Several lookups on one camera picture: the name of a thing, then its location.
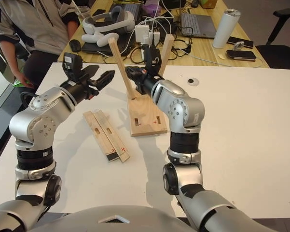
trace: gray hoodie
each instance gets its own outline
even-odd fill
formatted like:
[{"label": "gray hoodie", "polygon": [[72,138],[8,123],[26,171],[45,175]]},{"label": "gray hoodie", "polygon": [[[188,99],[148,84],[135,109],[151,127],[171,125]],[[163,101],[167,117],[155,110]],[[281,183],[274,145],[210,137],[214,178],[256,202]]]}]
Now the gray hoodie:
[{"label": "gray hoodie", "polygon": [[15,44],[20,37],[28,51],[60,55],[70,21],[78,22],[71,0],[0,0],[0,41]]}]

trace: white vr headset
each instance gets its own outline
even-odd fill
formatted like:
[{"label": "white vr headset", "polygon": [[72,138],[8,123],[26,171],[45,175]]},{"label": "white vr headset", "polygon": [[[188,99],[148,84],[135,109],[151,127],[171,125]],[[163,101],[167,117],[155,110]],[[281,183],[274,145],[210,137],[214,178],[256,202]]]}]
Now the white vr headset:
[{"label": "white vr headset", "polygon": [[[113,24],[96,27],[96,21],[102,18],[110,18]],[[131,12],[125,11],[121,6],[115,6],[110,13],[98,14],[87,17],[83,20],[83,29],[86,34],[93,35],[97,32],[116,30],[118,34],[131,32],[135,27],[134,16]]]}]

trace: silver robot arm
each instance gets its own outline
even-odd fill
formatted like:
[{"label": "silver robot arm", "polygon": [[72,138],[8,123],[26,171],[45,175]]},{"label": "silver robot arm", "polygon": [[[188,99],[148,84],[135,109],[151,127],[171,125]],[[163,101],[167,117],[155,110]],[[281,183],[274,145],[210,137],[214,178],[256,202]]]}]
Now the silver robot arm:
[{"label": "silver robot arm", "polygon": [[148,94],[169,119],[171,131],[163,167],[164,188],[175,195],[190,225],[200,232],[272,232],[218,193],[202,186],[201,151],[198,149],[205,108],[176,84],[150,75],[144,68],[126,67],[141,94]]},{"label": "silver robot arm", "polygon": [[52,148],[55,131],[79,102],[98,95],[114,77],[115,71],[106,71],[98,80],[90,80],[99,66],[81,69],[81,57],[67,53],[64,57],[68,80],[37,96],[10,121],[18,159],[15,200],[0,205],[0,231],[30,230],[59,200],[61,178],[54,174]]}]

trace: wooden desk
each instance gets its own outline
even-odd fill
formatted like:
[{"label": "wooden desk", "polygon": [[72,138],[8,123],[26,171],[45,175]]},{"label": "wooden desk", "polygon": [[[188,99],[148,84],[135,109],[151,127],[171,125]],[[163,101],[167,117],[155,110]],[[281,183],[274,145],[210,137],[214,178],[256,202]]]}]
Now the wooden desk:
[{"label": "wooden desk", "polygon": [[[95,4],[91,8],[91,13],[93,14],[97,9],[106,9],[108,10],[112,4],[112,1],[106,1],[106,0],[96,0]],[[226,9],[226,5],[222,0],[218,0],[217,5],[214,9],[203,9],[201,6],[197,8],[191,8],[191,13],[193,14],[199,14],[199,15],[209,15],[212,17],[213,23],[216,28],[218,28],[220,19],[223,15],[224,10]],[[178,10],[173,9],[172,14],[176,17],[178,16]],[[77,39],[81,42],[81,45],[83,45],[83,41],[81,40],[81,36],[84,34],[84,31],[81,27],[77,29],[75,32],[73,39]],[[232,36],[243,38],[249,40],[249,37],[246,35],[246,33],[243,31],[241,26],[239,24],[236,25]],[[179,39],[184,39],[188,41],[188,37],[178,36]],[[225,65],[231,65],[231,66],[237,66],[237,67],[256,67],[260,66],[263,61],[262,68],[269,68],[267,63],[262,58],[259,51],[254,47],[253,49],[244,48],[243,50],[253,51],[255,56],[257,57],[256,62],[250,62],[250,61],[238,61],[229,59],[226,55],[226,50],[232,49],[233,46],[231,44],[227,44],[223,49],[216,49],[212,47],[213,39],[205,39],[205,38],[193,38],[193,44],[192,44],[192,51],[191,55],[194,55],[196,57],[211,60],[217,63],[222,63]],[[175,47],[184,48],[184,44],[181,42],[175,42]],[[66,46],[62,54],[60,55],[58,61],[62,62],[63,60],[63,54],[65,52],[72,53],[69,45]],[[221,59],[218,57],[218,54],[222,54],[225,59]],[[101,55],[94,55],[89,53],[80,52],[80,56],[82,56],[83,60],[88,63],[103,63],[103,58]],[[140,60],[140,51],[136,51],[133,54],[133,59],[135,61]],[[107,63],[114,63],[115,60],[113,58],[107,58]],[[127,58],[124,61],[125,64],[131,64],[131,59]],[[178,57],[175,60],[170,60],[168,62],[168,65],[200,65],[200,66],[217,66],[217,64],[201,61],[199,59],[195,59],[191,56],[183,56]]]},{"label": "wooden desk", "polygon": [[[60,200],[51,211],[143,205],[184,217],[163,188],[170,133],[131,137],[118,67],[99,65],[93,79],[115,70],[113,81],[97,97],[78,104],[55,133],[56,175],[63,182]],[[165,76],[205,105],[199,144],[204,188],[217,191],[252,218],[289,218],[290,70],[181,67],[166,66]],[[191,77],[199,80],[197,87],[188,85]],[[66,79],[62,65],[52,64],[37,94]],[[97,109],[105,112],[129,149],[131,158],[123,164],[108,163],[83,118],[83,112]],[[12,137],[0,157],[0,203],[14,199],[14,143]]]}]

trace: smartphone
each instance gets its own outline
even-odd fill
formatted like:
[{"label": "smartphone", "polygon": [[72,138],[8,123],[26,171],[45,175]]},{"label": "smartphone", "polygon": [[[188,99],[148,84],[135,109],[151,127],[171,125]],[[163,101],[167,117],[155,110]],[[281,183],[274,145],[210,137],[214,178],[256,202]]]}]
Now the smartphone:
[{"label": "smartphone", "polygon": [[229,39],[228,39],[228,41],[227,41],[227,43],[229,44],[235,44],[235,43],[237,43],[237,42],[239,42],[239,41],[243,41],[243,42],[245,42],[245,45],[244,45],[244,47],[247,47],[247,48],[253,48],[253,45],[254,45],[254,42],[253,41],[251,41],[251,40],[244,40],[244,39],[240,39],[240,38],[237,38],[237,37],[230,37]]},{"label": "smartphone", "polygon": [[97,9],[96,12],[94,12],[92,16],[96,16],[96,15],[99,15],[99,14],[102,14],[105,12],[106,12],[106,10],[104,10],[104,9]]},{"label": "smartphone", "polygon": [[229,58],[236,60],[246,60],[246,61],[255,61],[256,56],[251,51],[233,51],[227,50],[226,54]]}]

